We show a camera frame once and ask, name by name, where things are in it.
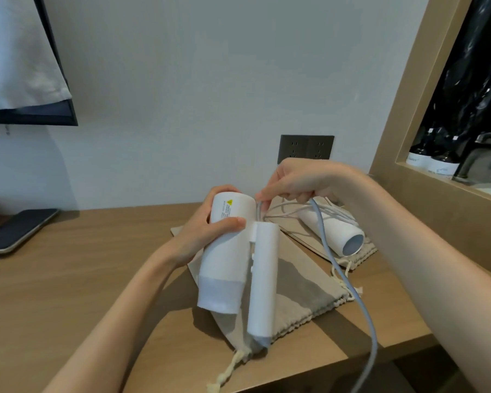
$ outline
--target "wooden frame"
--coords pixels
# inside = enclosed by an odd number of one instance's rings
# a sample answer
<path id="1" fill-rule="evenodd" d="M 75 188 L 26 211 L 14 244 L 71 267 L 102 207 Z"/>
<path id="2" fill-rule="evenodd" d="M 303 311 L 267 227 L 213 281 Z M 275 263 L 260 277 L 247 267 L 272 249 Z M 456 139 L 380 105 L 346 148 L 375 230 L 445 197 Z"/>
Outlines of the wooden frame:
<path id="1" fill-rule="evenodd" d="M 405 163 L 471 1 L 429 0 L 370 173 L 420 220 L 491 271 L 491 196 Z"/>

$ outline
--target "forearm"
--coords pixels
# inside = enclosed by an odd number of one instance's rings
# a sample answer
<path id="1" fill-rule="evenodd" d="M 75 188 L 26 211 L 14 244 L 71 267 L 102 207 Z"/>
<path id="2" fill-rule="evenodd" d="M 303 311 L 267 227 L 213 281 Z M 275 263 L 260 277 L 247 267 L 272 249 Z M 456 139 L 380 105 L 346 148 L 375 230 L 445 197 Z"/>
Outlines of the forearm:
<path id="1" fill-rule="evenodd" d="M 139 328 L 173 269 L 165 248 L 153 254 L 44 393 L 118 393 Z"/>
<path id="2" fill-rule="evenodd" d="M 491 277 L 366 175 L 346 167 L 331 179 L 439 342 L 477 388 L 491 391 Z"/>

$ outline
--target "left hand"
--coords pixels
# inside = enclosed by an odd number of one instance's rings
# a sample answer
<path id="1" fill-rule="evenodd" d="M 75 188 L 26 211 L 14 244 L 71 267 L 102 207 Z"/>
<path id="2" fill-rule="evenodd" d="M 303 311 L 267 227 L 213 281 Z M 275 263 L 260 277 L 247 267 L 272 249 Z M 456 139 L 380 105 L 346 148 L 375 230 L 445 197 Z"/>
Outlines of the left hand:
<path id="1" fill-rule="evenodd" d="M 231 217 L 216 223 L 209 223 L 213 198 L 221 192 L 239 193 L 239 190 L 232 185 L 212 188 L 182 231 L 166 244 L 166 247 L 172 251 L 176 267 L 188 264 L 198 251 L 222 234 L 241 231 L 246 227 L 245 218 Z"/>

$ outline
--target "wall outlet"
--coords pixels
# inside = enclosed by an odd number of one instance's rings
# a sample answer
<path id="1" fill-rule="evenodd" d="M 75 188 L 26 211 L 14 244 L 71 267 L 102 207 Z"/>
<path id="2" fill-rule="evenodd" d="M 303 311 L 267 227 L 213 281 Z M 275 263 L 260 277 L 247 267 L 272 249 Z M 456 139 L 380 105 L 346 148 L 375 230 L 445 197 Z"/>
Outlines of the wall outlet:
<path id="1" fill-rule="evenodd" d="M 278 164 L 288 157 L 328 160 L 333 135 L 281 135 Z"/>

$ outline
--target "bottle label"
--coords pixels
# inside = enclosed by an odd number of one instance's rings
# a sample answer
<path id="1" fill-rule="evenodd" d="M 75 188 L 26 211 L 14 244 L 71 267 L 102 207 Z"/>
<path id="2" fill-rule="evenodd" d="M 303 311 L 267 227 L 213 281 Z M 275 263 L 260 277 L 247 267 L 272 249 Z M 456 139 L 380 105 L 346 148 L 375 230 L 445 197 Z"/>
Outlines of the bottle label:
<path id="1" fill-rule="evenodd" d="M 423 169 L 426 169 L 429 166 L 430 162 L 431 162 L 430 156 L 421 156 L 419 154 L 414 154 L 414 153 L 409 153 L 406 160 L 407 164 L 415 166 L 416 168 L 423 168 Z"/>
<path id="2" fill-rule="evenodd" d="M 452 178 L 459 165 L 459 163 L 450 163 L 431 159 L 427 170 L 443 177 Z"/>

